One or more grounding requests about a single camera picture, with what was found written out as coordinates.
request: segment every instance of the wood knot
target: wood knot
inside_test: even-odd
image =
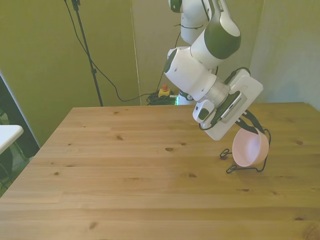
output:
[[[188,177],[189,177],[189,178],[196,178],[197,175],[195,175],[195,174],[193,174],[193,173],[190,172],[190,173],[188,174]]]
[[[243,189],[236,189],[237,191],[242,191],[242,192],[249,192],[250,189],[247,189],[247,188],[243,188]]]
[[[96,228],[97,226],[98,226],[98,223],[94,221],[90,224],[89,229],[92,230],[92,229]]]
[[[289,123],[294,123],[294,122],[295,122],[292,118],[289,118],[289,117],[287,117],[286,120],[287,120]]]

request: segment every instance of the wooden table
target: wooden table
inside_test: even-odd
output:
[[[318,240],[320,113],[256,104],[264,172],[226,174],[192,106],[74,108],[0,199],[1,240]]]

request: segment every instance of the green wall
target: green wall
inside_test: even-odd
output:
[[[79,7],[93,60],[124,99],[138,96],[130,1],[82,0]],[[63,0],[2,0],[0,9],[0,71],[42,145],[73,107],[99,106],[88,58]],[[120,102],[97,77],[105,106],[140,104]]]

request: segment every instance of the power cord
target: power cord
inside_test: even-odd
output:
[[[68,10],[68,12],[69,12],[69,15],[70,15],[71,22],[72,22],[72,25],[73,25],[73,29],[74,29],[74,32],[75,32],[75,36],[76,36],[78,42],[80,43],[81,47],[83,48],[85,54],[89,57],[88,52],[86,51],[84,45],[82,44],[82,42],[81,42],[81,40],[80,40],[80,38],[79,38],[79,36],[78,36],[77,29],[76,29],[76,25],[75,25],[75,22],[74,22],[74,19],[73,19],[72,15],[71,15],[71,12],[70,12],[70,9],[69,9],[67,0],[64,0],[64,3],[65,3],[65,5],[66,5],[66,8],[67,8],[67,10]],[[138,98],[140,98],[140,97],[142,97],[142,96],[146,96],[146,95],[151,95],[151,94],[152,94],[152,93],[145,93],[145,94],[142,94],[142,95],[140,95],[140,96],[134,97],[134,98],[129,99],[129,100],[123,100],[123,99],[119,96],[118,89],[117,89],[116,85],[99,69],[99,67],[94,63],[94,61],[93,61],[92,59],[91,59],[91,62],[92,62],[92,64],[96,67],[96,69],[112,84],[112,86],[113,86],[114,89],[115,89],[115,93],[116,93],[118,99],[119,99],[121,102],[129,102],[129,101],[138,99]]]
[[[181,32],[179,32],[179,35],[178,35],[178,37],[176,38],[174,48],[177,47],[178,40],[179,40],[180,36],[181,36]],[[159,79],[159,82],[158,82],[158,86],[156,87],[156,91],[159,90],[159,86],[160,86],[160,83],[161,83],[161,80],[162,80],[163,75],[164,75],[164,71],[162,71],[162,73],[161,73],[161,76],[160,76],[160,79]]]
[[[171,105],[176,102],[176,98],[170,97],[170,96],[161,96],[158,97],[159,91],[156,91],[152,93],[151,95],[148,96],[146,99],[147,105],[152,106],[152,105]]]

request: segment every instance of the black cable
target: black cable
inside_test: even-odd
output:
[[[180,35],[181,35],[181,32],[179,32],[179,35],[178,35],[178,37],[176,38],[174,48],[177,47],[177,44],[178,44],[178,40],[179,40],[179,38],[180,38]],[[164,71],[162,71],[162,73],[161,73],[161,77],[160,77],[160,80],[159,80],[159,82],[158,82],[158,86],[156,87],[156,91],[159,90],[159,86],[160,86],[161,79],[162,79],[162,76],[163,76],[163,75],[164,75]]]
[[[181,27],[183,27],[184,29],[200,29],[200,28],[202,28],[204,25],[196,26],[196,27],[187,27],[187,26],[183,26],[183,25],[181,25],[181,24],[174,25],[174,27],[177,27],[177,26],[181,26]]]
[[[148,98],[146,99],[148,106],[150,106],[150,105],[170,105],[176,101],[176,99],[174,97],[170,97],[170,96],[158,97],[158,93],[159,93],[159,91],[156,91],[156,92],[152,93],[150,96],[148,96]]]
[[[177,44],[178,44],[178,40],[179,40],[180,35],[181,35],[181,32],[179,32],[179,35],[178,35],[178,37],[176,38],[174,48],[177,47]]]
[[[201,123],[199,123],[199,128],[200,128],[200,130],[201,130],[201,131],[207,131],[207,130],[210,130],[210,129],[212,129],[214,126],[215,126],[215,125],[211,125],[211,126],[210,126],[210,127],[208,127],[208,128],[202,128],[202,127],[201,127]]]
[[[245,67],[245,66],[239,67],[239,68],[236,69],[235,71],[238,72],[240,69],[246,70],[246,71],[251,75],[251,72],[250,72],[249,68],[247,68],[247,67]]]
[[[73,19],[72,15],[71,15],[71,12],[70,12],[70,9],[69,9],[67,0],[64,0],[64,3],[65,3],[65,5],[66,5],[66,8],[67,8],[67,10],[68,10],[68,12],[69,12],[69,15],[70,15],[71,22],[72,22],[72,25],[73,25],[73,29],[74,29],[74,32],[75,32],[75,36],[76,36],[78,42],[80,43],[81,47],[83,48],[84,52],[88,55],[88,53],[87,53],[84,45],[82,44],[82,42],[81,42],[81,40],[80,40],[80,38],[79,38],[79,36],[78,36],[77,29],[76,29],[76,25],[75,25],[75,22],[74,22],[74,19]],[[91,59],[91,61],[92,61],[92,64],[96,67],[96,69],[112,84],[112,86],[113,86],[114,89],[115,89],[115,93],[116,93],[118,99],[119,99],[121,102],[129,102],[129,101],[138,99],[138,98],[140,98],[140,97],[142,97],[142,96],[150,95],[150,94],[151,94],[151,93],[145,93],[145,94],[142,94],[142,95],[140,95],[140,96],[137,96],[137,97],[132,98],[132,99],[129,99],[129,100],[123,100],[123,99],[121,99],[121,97],[119,96],[118,89],[117,89],[116,85],[99,69],[99,67],[94,63],[94,61],[93,61],[92,59]]]

